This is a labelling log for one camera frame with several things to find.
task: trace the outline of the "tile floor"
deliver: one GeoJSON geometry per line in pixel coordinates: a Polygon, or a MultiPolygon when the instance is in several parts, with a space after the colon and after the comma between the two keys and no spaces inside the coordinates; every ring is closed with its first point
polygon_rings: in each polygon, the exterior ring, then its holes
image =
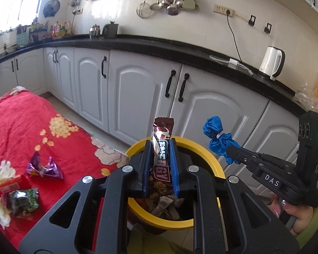
{"type": "MultiPolygon", "coordinates": [[[[52,96],[47,97],[46,99],[60,114],[62,114],[64,117],[71,120],[75,124],[79,125],[89,133],[93,134],[95,138],[100,139],[104,143],[108,144],[110,147],[122,152],[125,152],[129,148],[129,145],[115,139],[111,135],[94,126],[92,123],[81,117],[79,114],[67,107],[57,98],[52,96]]],[[[193,228],[178,231],[168,230],[160,236],[163,236],[165,239],[187,249],[193,249],[193,228]]]]}

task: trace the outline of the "black countertop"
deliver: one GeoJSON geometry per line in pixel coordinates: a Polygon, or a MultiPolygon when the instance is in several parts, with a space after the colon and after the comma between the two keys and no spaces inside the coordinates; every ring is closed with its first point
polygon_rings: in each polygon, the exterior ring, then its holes
{"type": "Polygon", "coordinates": [[[236,82],[254,92],[279,104],[296,116],[305,113],[305,109],[293,99],[294,91],[278,81],[271,81],[262,75],[258,69],[245,64],[253,71],[253,76],[247,71],[232,69],[227,64],[220,64],[210,59],[210,55],[229,60],[229,57],[202,47],[183,42],[133,35],[118,35],[114,39],[90,39],[88,35],[75,35],[61,39],[47,40],[30,44],[0,57],[0,63],[21,53],[45,47],[77,47],[102,50],[123,50],[146,54],[170,61],[186,64],[204,71],[219,75],[236,82]]]}

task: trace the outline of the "purple candy wrapper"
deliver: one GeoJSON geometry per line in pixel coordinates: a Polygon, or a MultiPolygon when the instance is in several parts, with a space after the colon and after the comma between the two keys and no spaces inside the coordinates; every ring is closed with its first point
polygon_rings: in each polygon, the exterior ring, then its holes
{"type": "Polygon", "coordinates": [[[26,172],[33,176],[64,178],[63,173],[51,156],[49,157],[48,164],[46,166],[41,165],[39,152],[35,152],[32,156],[26,168],[26,172]]]}

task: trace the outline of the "blue cloth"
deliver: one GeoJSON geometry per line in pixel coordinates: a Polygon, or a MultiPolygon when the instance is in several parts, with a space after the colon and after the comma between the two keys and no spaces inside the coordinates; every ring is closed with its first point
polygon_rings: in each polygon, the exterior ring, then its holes
{"type": "Polygon", "coordinates": [[[223,131],[221,120],[218,116],[209,118],[203,127],[203,131],[204,135],[208,136],[211,139],[211,141],[209,142],[209,149],[212,152],[215,152],[219,156],[224,156],[228,165],[232,164],[233,161],[236,164],[240,164],[240,162],[233,160],[226,154],[226,148],[228,146],[234,145],[236,147],[240,147],[240,145],[232,139],[231,133],[222,134],[219,139],[217,139],[217,135],[221,131],[223,131]]]}

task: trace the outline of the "metal screw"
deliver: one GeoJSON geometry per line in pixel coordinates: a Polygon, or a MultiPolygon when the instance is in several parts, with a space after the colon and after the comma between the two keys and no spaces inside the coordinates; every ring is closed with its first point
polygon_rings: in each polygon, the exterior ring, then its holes
{"type": "Polygon", "coordinates": [[[239,182],[239,178],[237,176],[230,176],[229,177],[229,182],[238,183],[239,182]]]}
{"type": "Polygon", "coordinates": [[[90,182],[92,182],[93,181],[93,177],[91,177],[91,176],[84,176],[83,178],[82,178],[82,182],[83,183],[90,183],[90,182]]]}
{"type": "Polygon", "coordinates": [[[199,167],[198,167],[197,165],[191,165],[191,166],[188,167],[188,170],[189,170],[190,172],[195,173],[195,172],[198,172],[198,171],[199,171],[199,167]]]}
{"type": "Polygon", "coordinates": [[[122,171],[125,173],[129,173],[133,170],[133,167],[131,165],[126,165],[122,168],[122,171]]]}

